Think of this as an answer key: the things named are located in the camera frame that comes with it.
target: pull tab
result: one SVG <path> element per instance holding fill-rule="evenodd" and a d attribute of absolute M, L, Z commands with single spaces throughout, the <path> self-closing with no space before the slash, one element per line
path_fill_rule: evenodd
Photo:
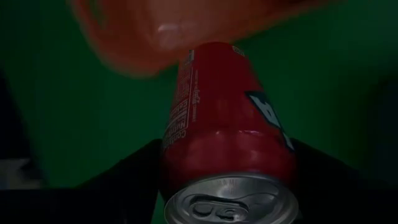
<path fill-rule="evenodd" d="M 248 217 L 249 211 L 247 206 L 239 202 L 198 197 L 191 203 L 189 213 L 203 221 L 234 223 L 244 221 Z"/>

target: nutrition label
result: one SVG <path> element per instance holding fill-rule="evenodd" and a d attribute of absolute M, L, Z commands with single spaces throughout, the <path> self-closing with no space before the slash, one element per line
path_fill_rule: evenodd
<path fill-rule="evenodd" d="M 190 95 L 192 85 L 192 66 L 186 64 L 178 73 L 177 89 L 174 94 L 169 123 L 164 135 L 163 147 L 166 149 L 176 140 L 184 138 L 189 122 Z"/>

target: orange object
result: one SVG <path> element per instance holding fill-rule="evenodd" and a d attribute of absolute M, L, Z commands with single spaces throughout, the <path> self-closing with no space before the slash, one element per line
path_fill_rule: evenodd
<path fill-rule="evenodd" d="M 205 42 L 231 42 L 327 0 L 71 0 L 96 53 L 153 76 Z"/>

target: can lid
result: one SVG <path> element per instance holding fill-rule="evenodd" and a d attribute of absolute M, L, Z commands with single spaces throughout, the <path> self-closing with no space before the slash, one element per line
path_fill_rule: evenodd
<path fill-rule="evenodd" d="M 168 224 L 288 224 L 299 212 L 293 193 L 266 175 L 235 173 L 202 179 L 166 203 Z"/>

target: red soda can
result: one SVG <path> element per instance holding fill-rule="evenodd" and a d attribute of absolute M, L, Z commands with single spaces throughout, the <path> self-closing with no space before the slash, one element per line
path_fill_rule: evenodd
<path fill-rule="evenodd" d="M 166 221 L 292 223 L 294 149 L 243 52 L 197 47 L 176 88 L 163 141 Z"/>

